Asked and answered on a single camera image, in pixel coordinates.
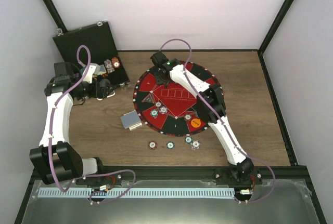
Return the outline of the brown chip stack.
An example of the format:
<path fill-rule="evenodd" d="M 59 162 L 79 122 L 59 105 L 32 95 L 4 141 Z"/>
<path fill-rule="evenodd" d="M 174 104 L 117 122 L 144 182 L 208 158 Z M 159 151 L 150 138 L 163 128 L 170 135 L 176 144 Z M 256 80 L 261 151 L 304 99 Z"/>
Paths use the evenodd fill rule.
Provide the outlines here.
<path fill-rule="evenodd" d="M 151 150 L 154 150 L 157 148 L 157 143 L 155 141 L 151 141 L 149 144 L 148 144 L 148 148 L 151 149 Z"/>

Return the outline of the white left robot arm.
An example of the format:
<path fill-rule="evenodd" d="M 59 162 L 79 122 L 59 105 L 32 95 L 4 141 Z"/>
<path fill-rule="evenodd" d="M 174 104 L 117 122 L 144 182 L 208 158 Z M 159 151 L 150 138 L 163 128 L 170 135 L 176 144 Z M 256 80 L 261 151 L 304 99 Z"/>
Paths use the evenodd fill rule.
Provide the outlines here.
<path fill-rule="evenodd" d="M 76 65 L 60 62 L 55 63 L 54 70 L 55 76 L 44 89 L 47 100 L 44 133 L 38 148 L 30 150 L 30 160 L 46 185 L 86 175 L 99 185 L 106 180 L 106 171 L 101 168 L 100 159 L 83 159 L 70 145 L 70 112 L 74 99 L 102 100 L 111 96 L 114 87 L 106 78 L 100 81 L 93 79 L 101 70 L 94 63 L 80 72 Z"/>

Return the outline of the blue backed card deck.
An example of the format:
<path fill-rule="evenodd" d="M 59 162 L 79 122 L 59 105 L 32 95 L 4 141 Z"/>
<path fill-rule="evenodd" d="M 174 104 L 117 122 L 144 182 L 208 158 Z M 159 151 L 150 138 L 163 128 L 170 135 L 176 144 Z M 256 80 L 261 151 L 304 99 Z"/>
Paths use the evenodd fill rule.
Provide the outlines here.
<path fill-rule="evenodd" d="M 120 117 L 120 120 L 124 129 L 129 129 L 130 131 L 142 126 L 141 119 L 135 110 L 124 114 Z"/>

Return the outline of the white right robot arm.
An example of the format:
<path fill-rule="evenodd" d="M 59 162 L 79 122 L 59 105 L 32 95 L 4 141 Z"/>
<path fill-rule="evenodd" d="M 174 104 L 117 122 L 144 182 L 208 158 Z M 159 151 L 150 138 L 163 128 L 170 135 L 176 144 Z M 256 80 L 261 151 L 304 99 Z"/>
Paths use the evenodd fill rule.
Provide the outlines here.
<path fill-rule="evenodd" d="M 162 51 L 154 53 L 150 59 L 155 67 L 157 84 L 178 83 L 196 98 L 197 114 L 208 123 L 220 141 L 230 165 L 232 180 L 238 184 L 246 182 L 253 172 L 254 164 L 232 131 L 221 87 L 199 79 L 186 68 L 187 63 L 177 59 L 169 60 Z"/>

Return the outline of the green chip stack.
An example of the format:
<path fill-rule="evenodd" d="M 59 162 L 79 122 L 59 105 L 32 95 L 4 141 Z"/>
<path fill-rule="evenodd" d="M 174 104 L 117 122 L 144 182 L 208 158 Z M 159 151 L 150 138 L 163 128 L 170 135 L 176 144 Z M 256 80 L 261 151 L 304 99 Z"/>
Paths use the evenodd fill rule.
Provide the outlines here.
<path fill-rule="evenodd" d="M 168 149 L 173 149 L 173 148 L 175 147 L 175 144 L 174 144 L 174 142 L 168 142 L 168 143 L 166 144 L 166 147 L 167 147 Z"/>

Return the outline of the blue purple chip stack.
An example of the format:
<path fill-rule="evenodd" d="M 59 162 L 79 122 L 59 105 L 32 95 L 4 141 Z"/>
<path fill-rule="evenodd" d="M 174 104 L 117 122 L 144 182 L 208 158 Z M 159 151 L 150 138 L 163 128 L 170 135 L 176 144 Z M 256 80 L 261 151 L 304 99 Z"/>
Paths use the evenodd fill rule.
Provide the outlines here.
<path fill-rule="evenodd" d="M 201 143 L 198 140 L 194 140 L 190 143 L 190 148 L 192 150 L 198 150 L 201 146 Z"/>

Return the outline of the orange big blind button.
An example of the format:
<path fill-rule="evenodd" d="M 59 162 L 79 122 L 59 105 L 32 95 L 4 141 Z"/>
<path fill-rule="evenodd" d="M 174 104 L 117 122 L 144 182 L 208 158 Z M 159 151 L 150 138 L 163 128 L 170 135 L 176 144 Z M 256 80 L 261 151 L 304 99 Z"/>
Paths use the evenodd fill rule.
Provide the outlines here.
<path fill-rule="evenodd" d="M 191 120 L 191 126 L 193 128 L 199 128 L 201 126 L 201 120 L 199 118 L 194 118 Z"/>

